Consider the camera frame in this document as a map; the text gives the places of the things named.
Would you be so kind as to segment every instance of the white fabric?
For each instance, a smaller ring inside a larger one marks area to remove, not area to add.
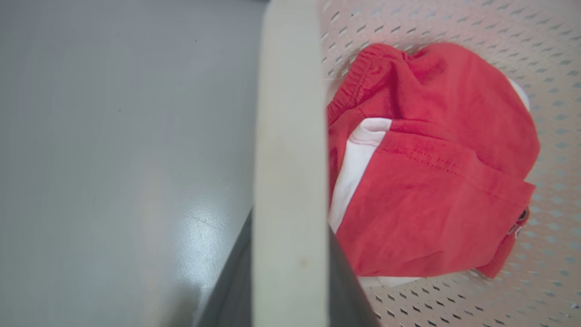
[[[508,79],[513,89],[521,98],[526,110],[529,109],[529,98],[524,90],[513,80]],[[347,206],[363,177],[363,173],[379,146],[385,132],[391,127],[392,121],[387,118],[366,118],[364,119],[347,139],[343,164],[333,189],[331,207],[329,209],[328,222],[334,233],[337,232],[343,216],[347,211]],[[395,287],[405,283],[413,282],[419,277],[358,277],[361,285],[372,286],[377,283],[388,287]]]

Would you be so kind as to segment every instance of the red garment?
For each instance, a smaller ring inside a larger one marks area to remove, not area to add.
[[[327,115],[331,192],[355,127],[393,119],[336,234],[356,275],[500,271],[539,154],[532,118],[500,71],[454,44],[415,55],[375,44]]]

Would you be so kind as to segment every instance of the perforated plastic basket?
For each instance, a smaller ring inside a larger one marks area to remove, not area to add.
[[[501,274],[366,287],[386,326],[581,325],[580,9],[577,0],[320,1],[326,103],[369,44],[414,52],[454,42],[523,87],[539,132],[532,214]]]

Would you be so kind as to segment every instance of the gray floor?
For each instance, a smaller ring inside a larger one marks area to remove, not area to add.
[[[203,306],[252,207],[264,6],[0,1],[1,326]]]

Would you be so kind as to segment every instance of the red fabric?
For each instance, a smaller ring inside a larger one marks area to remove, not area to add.
[[[495,276],[535,189],[535,126],[496,68],[454,44],[363,50],[327,107],[332,192],[351,132],[393,119],[337,238],[359,276]]]

